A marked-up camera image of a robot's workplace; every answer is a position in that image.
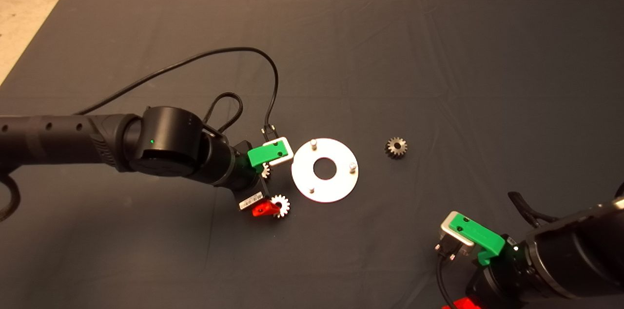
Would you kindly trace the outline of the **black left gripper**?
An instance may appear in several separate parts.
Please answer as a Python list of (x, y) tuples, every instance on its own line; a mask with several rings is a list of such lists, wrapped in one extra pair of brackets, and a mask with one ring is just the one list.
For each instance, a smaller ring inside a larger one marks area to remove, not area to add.
[(281, 207), (272, 203), (268, 187), (261, 173), (251, 165), (248, 152), (252, 145), (248, 141), (241, 141), (232, 147), (234, 150), (234, 165), (228, 174), (227, 189), (229, 189), (239, 211), (253, 210), (253, 216), (279, 215)]

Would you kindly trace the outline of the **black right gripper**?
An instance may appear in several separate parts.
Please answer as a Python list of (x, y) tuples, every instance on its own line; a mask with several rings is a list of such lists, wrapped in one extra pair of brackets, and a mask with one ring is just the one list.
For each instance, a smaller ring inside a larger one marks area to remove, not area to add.
[(522, 298), (529, 261), (525, 253), (504, 253), (490, 264), (478, 264), (466, 286), (466, 296), (454, 302), (457, 309), (523, 309)]

